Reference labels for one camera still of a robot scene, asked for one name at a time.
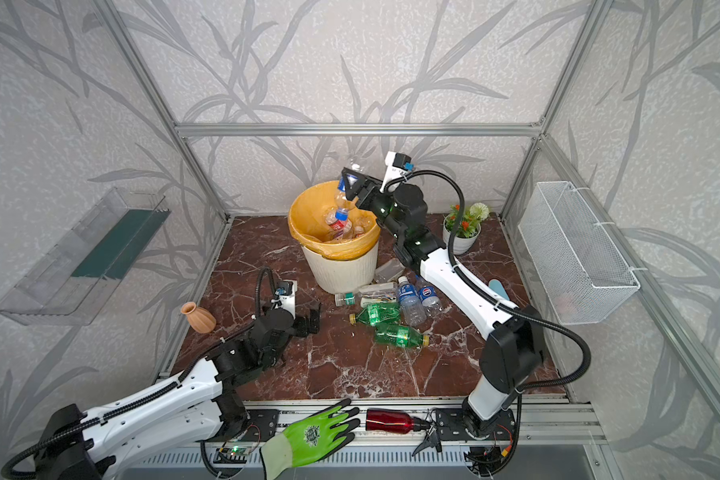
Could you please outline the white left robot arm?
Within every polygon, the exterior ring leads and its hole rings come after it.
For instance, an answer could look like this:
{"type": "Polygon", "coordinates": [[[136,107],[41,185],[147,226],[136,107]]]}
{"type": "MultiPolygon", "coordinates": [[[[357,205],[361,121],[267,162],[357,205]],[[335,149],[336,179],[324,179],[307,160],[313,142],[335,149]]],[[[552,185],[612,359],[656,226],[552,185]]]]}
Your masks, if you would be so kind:
{"type": "Polygon", "coordinates": [[[320,314],[275,304],[166,380],[88,410],[58,409],[31,455],[33,477],[110,479],[176,446],[238,436],[251,423],[238,388],[272,369],[292,339],[318,333],[320,314]]]}

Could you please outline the green plastic soda bottle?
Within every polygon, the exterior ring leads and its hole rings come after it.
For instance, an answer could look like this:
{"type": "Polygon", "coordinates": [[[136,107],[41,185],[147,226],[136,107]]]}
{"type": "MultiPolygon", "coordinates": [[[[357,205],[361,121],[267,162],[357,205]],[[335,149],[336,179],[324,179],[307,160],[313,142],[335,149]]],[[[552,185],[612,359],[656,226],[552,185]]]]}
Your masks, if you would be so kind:
{"type": "Polygon", "coordinates": [[[385,324],[399,324],[400,321],[399,305],[394,302],[371,303],[360,313],[349,315],[351,325],[363,324],[377,327],[385,324]]]}

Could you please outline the clear bottle green label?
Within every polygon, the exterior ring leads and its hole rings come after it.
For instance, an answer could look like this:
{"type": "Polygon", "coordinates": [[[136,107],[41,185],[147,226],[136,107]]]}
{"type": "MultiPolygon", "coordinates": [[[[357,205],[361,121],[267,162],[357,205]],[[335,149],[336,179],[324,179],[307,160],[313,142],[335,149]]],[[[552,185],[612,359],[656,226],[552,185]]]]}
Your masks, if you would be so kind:
{"type": "Polygon", "coordinates": [[[337,293],[334,296],[334,301],[337,307],[365,307],[372,303],[396,302],[397,287],[393,282],[370,284],[360,287],[357,291],[337,293]]]}

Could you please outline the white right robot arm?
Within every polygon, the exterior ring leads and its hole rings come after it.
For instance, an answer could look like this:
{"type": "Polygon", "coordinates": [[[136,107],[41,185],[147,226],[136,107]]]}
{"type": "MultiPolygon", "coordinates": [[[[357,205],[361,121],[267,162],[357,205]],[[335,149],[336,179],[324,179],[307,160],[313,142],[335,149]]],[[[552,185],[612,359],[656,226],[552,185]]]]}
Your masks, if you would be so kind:
{"type": "Polygon", "coordinates": [[[471,436],[486,437],[545,360],[541,327],[520,316],[534,309],[519,310],[448,253],[442,238],[426,225],[428,207],[418,186],[404,183],[385,191],[381,180],[349,168],[341,178],[346,197],[373,213],[396,239],[393,251],[400,262],[448,297],[484,337],[482,377],[464,400],[463,423],[471,436]]]}

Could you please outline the blue label bottle white cap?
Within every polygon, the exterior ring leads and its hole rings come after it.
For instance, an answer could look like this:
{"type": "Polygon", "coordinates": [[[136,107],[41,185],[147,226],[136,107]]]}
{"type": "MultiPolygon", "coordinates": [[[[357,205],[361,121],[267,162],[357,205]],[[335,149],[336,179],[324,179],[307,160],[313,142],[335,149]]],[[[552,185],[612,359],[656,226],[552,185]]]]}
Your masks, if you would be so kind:
{"type": "Polygon", "coordinates": [[[409,326],[419,326],[427,320],[427,314],[422,305],[415,286],[406,276],[398,278],[398,303],[404,321],[409,326]]]}

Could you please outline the clear bottle white cap green band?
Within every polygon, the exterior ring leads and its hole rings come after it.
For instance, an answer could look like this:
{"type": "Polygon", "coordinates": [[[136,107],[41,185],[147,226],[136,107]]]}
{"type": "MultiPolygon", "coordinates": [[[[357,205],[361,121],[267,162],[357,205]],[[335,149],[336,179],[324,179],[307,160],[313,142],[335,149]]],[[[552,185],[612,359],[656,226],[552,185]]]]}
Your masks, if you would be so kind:
{"type": "Polygon", "coordinates": [[[393,258],[375,270],[374,282],[377,284],[395,282],[403,275],[405,269],[406,267],[397,258],[393,258]]]}

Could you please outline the Pepsi blue label bottle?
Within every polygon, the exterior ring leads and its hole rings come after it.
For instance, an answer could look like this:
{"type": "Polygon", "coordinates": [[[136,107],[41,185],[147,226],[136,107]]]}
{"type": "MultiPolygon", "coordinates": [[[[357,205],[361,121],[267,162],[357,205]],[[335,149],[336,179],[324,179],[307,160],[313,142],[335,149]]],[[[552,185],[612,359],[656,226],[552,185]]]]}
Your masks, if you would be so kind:
{"type": "Polygon", "coordinates": [[[423,277],[416,278],[416,289],[419,300],[430,317],[437,316],[442,311],[442,302],[435,287],[423,277]]]}

